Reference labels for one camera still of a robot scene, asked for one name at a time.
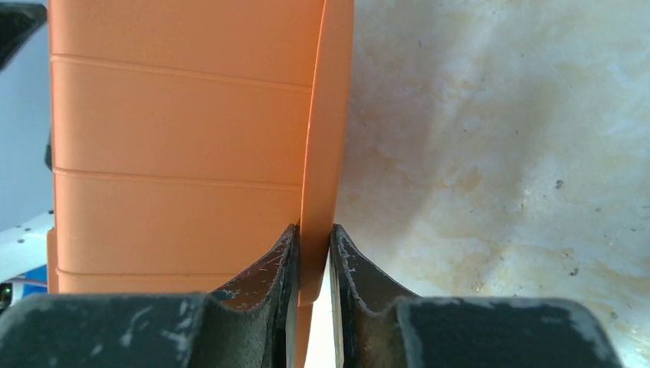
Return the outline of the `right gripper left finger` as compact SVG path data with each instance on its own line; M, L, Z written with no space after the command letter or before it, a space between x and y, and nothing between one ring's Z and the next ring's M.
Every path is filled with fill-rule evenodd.
M37 294L1 318L3 367L292 367L299 228L209 293Z

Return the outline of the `orange plastic tub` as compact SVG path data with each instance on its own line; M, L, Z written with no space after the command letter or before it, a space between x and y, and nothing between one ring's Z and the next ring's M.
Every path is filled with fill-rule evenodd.
M336 207L354 7L50 1L49 291L209 291L296 224L302 367Z

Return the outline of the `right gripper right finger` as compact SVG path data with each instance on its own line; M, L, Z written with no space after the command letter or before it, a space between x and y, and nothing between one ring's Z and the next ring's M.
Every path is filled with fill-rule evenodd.
M339 367L619 367L602 325L558 298L422 297L330 235Z

